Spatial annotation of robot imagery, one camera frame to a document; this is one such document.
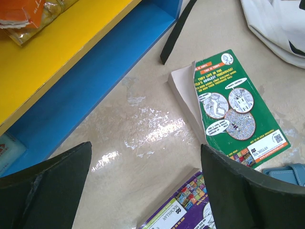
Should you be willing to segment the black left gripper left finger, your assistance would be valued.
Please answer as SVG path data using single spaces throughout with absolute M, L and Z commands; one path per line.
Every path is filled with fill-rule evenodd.
M 92 159 L 91 142 L 0 179 L 2 229 L 70 229 Z

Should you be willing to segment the beige canvas backpack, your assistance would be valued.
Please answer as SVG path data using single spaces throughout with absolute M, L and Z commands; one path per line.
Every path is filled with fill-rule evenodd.
M 298 0 L 199 0 L 174 42 L 190 61 L 233 49 L 261 60 L 273 53 L 305 67 L 305 11 Z

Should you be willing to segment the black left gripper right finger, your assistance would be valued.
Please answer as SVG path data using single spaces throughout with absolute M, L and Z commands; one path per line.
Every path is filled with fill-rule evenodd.
M 303 229 L 305 189 L 201 145 L 202 171 L 218 229 Z

